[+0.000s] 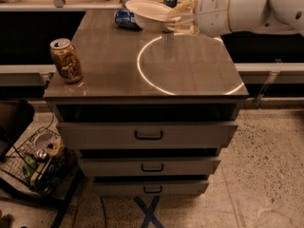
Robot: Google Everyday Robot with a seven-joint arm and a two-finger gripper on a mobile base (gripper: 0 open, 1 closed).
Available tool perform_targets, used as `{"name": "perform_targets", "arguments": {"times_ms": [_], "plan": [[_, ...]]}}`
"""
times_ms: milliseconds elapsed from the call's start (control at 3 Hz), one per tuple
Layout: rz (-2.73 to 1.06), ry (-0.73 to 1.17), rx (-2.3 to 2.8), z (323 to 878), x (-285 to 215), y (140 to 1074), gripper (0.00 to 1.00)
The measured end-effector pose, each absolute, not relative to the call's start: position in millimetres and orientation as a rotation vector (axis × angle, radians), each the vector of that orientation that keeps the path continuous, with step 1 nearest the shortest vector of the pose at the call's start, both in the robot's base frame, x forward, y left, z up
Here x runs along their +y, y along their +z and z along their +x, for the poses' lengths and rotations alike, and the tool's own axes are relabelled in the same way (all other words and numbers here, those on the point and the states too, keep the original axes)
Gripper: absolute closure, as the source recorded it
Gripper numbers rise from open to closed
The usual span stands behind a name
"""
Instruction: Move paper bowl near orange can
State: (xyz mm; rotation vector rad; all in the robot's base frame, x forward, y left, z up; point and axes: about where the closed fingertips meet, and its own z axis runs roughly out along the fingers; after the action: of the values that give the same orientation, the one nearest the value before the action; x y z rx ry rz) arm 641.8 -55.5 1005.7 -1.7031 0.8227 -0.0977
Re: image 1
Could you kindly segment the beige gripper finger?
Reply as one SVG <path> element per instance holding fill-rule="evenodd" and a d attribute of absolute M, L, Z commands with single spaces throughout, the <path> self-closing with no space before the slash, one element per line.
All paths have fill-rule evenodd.
<path fill-rule="evenodd" d="M 194 16 L 196 14 L 196 7 L 199 0 L 185 0 L 177 4 L 173 9 L 171 9 L 167 15 L 169 17 L 177 16 Z"/>
<path fill-rule="evenodd" d="M 167 28 L 171 31 L 183 34 L 198 35 L 200 33 L 194 19 L 169 22 Z"/>

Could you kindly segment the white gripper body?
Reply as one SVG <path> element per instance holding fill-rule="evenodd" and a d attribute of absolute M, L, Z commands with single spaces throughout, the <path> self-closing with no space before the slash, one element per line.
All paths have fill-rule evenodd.
<path fill-rule="evenodd" d="M 209 37 L 230 32 L 228 25 L 229 0 L 196 0 L 196 23 L 199 31 Z"/>

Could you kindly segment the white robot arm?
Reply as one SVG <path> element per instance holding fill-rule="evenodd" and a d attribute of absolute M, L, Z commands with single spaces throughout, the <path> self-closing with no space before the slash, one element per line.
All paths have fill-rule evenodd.
<path fill-rule="evenodd" d="M 174 31 L 209 37 L 241 31 L 304 35 L 304 0 L 186 0 L 168 17 Z"/>

